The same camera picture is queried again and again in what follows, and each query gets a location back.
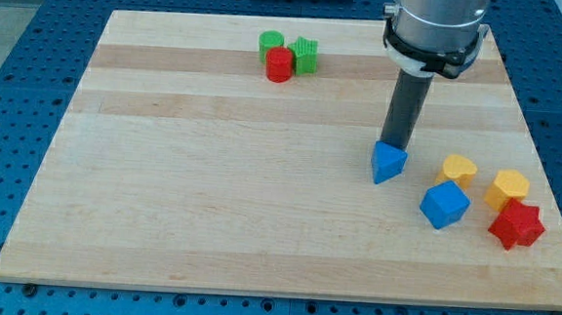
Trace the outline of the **black and white clamp collar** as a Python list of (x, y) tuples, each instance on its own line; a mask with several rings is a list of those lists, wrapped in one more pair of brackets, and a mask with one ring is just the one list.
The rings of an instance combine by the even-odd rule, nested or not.
[(444, 54), (414, 48), (396, 34), (393, 25), (393, 19), (387, 19), (383, 29), (382, 43), (388, 57), (412, 76), (430, 78), (439, 74), (446, 79), (458, 78), (474, 64), (490, 28), (488, 24), (480, 24), (470, 44)]

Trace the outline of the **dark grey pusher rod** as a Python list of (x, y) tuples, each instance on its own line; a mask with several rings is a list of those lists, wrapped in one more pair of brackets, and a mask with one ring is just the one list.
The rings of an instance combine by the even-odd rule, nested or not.
[(416, 77), (401, 70), (391, 95), (380, 140), (405, 150), (419, 119), (432, 77)]

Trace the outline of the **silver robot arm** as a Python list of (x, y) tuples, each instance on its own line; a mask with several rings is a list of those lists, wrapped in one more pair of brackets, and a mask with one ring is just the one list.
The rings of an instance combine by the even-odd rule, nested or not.
[(380, 140), (406, 149), (432, 79), (458, 78), (477, 59), (490, 0), (392, 0), (383, 6), (383, 46), (400, 68)]

